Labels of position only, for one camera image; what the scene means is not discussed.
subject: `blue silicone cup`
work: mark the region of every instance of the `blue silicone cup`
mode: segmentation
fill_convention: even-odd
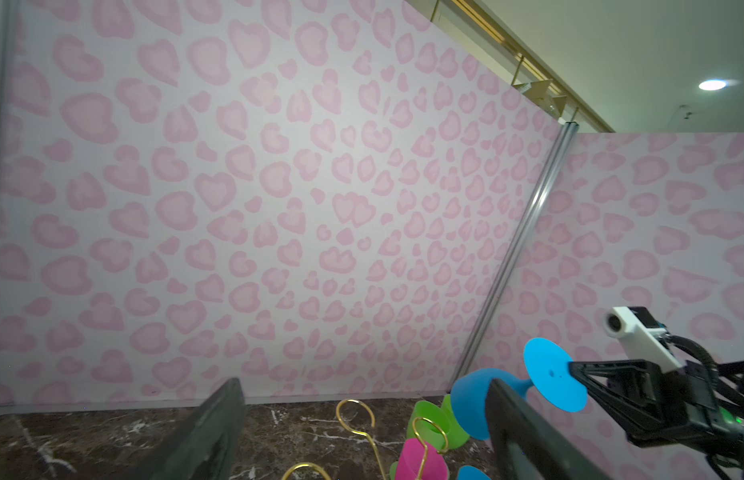
[[[476,467],[465,466],[458,470],[457,480],[490,480],[490,477]]]
[[[455,382],[451,392],[452,411],[463,430],[479,440],[490,437],[484,405],[493,379],[503,380],[524,399],[526,391],[532,386],[532,380],[519,380],[500,369],[476,370]]]
[[[535,388],[555,407],[565,412],[586,408],[588,390],[569,374],[572,358],[548,339],[531,339],[524,346],[524,365]]]

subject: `gold metal stand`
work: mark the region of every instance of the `gold metal stand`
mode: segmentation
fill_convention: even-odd
[[[348,424],[343,420],[343,417],[340,415],[340,408],[342,408],[343,405],[345,405],[348,402],[352,403],[358,403],[361,405],[367,412],[370,414],[370,418],[372,419],[372,428],[374,428],[374,413],[372,413],[372,409],[367,406],[366,403],[360,401],[360,400],[354,400],[352,398],[346,398],[342,402],[338,404],[337,407],[334,409],[334,415],[338,418],[338,421],[340,424],[348,430],[348,432],[355,433],[356,435],[361,435],[363,437],[366,437],[367,440],[369,440],[370,445],[372,445],[372,449],[374,450],[374,456],[377,459],[377,466],[380,468],[380,474],[383,476],[383,480],[386,480],[385,475],[385,468],[383,468],[383,463],[380,460],[380,453],[377,451],[377,445],[375,445],[374,439],[372,439],[372,436],[367,432],[362,432],[361,430],[354,430],[351,427],[348,426]]]
[[[291,466],[290,469],[287,470],[287,473],[285,473],[284,476],[281,477],[281,480],[287,480],[287,478],[290,478],[290,476],[292,476],[292,472],[298,470],[299,468],[311,468],[314,472],[319,472],[319,475],[324,477],[324,480],[332,480],[332,478],[330,478],[330,476],[324,471],[322,467],[310,462],[303,462],[297,464],[296,466]]]
[[[420,442],[420,444],[423,446],[423,460],[420,461],[420,468],[417,469],[417,476],[415,477],[415,480],[423,480],[423,469],[425,468],[425,462],[428,459],[428,444],[425,442],[425,440],[422,439],[422,437],[420,437],[420,433],[417,431],[417,423],[420,420],[422,420],[423,422],[428,422],[429,424],[434,426],[444,437],[444,447],[441,450],[436,450],[436,452],[440,455],[444,455],[450,450],[450,440],[446,437],[444,430],[437,424],[435,424],[435,422],[425,417],[417,417],[415,420],[413,420],[412,429],[415,431],[417,441]]]

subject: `cable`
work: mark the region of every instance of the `cable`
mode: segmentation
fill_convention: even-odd
[[[723,398],[726,398],[735,405],[740,405],[744,408],[744,395],[737,390],[733,389],[726,382],[719,382],[716,386],[716,393],[720,394]]]
[[[703,364],[705,369],[708,370],[711,389],[715,392],[718,385],[718,364],[713,360],[711,354],[696,341],[685,339],[683,336],[670,335],[665,338],[665,341],[688,353]]]
[[[711,470],[713,470],[714,473],[718,475],[721,480],[732,480],[729,475],[724,473],[724,470],[722,470],[722,468],[719,467],[718,464],[713,460],[713,456],[705,456],[705,461],[708,462],[708,466],[711,467]]]

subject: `dark marble floor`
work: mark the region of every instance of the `dark marble floor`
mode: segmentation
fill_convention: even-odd
[[[366,401],[377,417],[370,431],[365,410],[344,407],[344,418],[377,440],[387,468],[398,459],[406,439],[406,422],[420,398]],[[432,399],[437,404],[439,399]],[[313,462],[337,478],[344,462],[361,466],[366,480],[380,471],[367,440],[344,430],[334,417],[336,402],[250,406],[239,440],[231,480],[281,479],[293,464]],[[113,412],[46,413],[0,417],[0,480],[18,478],[98,478],[135,465],[186,418],[191,408],[119,410]],[[480,468],[498,478],[492,453],[474,439],[445,455],[450,478],[461,466]],[[308,470],[292,478],[319,478]]]

